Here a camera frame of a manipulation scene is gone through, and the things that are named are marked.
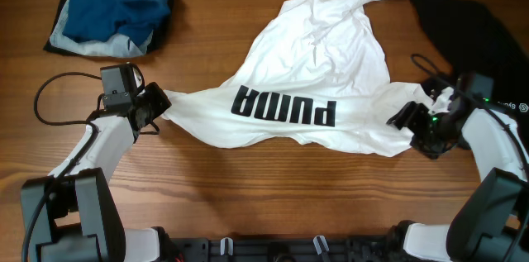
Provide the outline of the white Puma t-shirt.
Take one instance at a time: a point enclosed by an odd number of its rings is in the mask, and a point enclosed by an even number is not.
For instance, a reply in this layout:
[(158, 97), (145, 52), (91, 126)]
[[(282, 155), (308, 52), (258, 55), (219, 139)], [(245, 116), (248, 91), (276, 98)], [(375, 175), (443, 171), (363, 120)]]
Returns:
[(389, 118), (411, 101), (444, 112), (450, 90), (432, 97), (391, 80), (364, 11), (377, 1), (285, 1), (233, 76), (196, 93), (168, 92), (164, 119), (219, 148), (288, 137), (346, 153), (407, 150), (412, 133)]

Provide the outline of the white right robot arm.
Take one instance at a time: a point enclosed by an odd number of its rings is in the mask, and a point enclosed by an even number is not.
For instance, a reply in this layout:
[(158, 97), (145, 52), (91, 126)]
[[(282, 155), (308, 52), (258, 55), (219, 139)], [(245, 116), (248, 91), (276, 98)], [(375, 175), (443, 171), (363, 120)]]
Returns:
[(458, 79), (448, 108), (430, 112), (410, 101), (388, 125), (412, 133), (412, 148), (436, 159), (461, 145), (472, 151), (480, 185), (449, 225), (413, 223), (403, 250), (430, 261), (528, 259), (528, 153), (517, 123), (490, 102), (493, 80), (480, 74)]

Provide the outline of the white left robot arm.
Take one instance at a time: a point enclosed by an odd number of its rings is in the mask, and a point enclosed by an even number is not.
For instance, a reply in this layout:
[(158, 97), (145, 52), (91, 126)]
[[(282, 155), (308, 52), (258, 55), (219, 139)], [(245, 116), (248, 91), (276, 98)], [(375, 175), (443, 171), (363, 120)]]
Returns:
[(171, 103), (134, 64), (101, 70), (103, 92), (85, 133), (47, 176), (21, 188), (24, 261), (174, 261), (179, 250), (161, 227), (127, 230), (108, 181), (145, 127)]

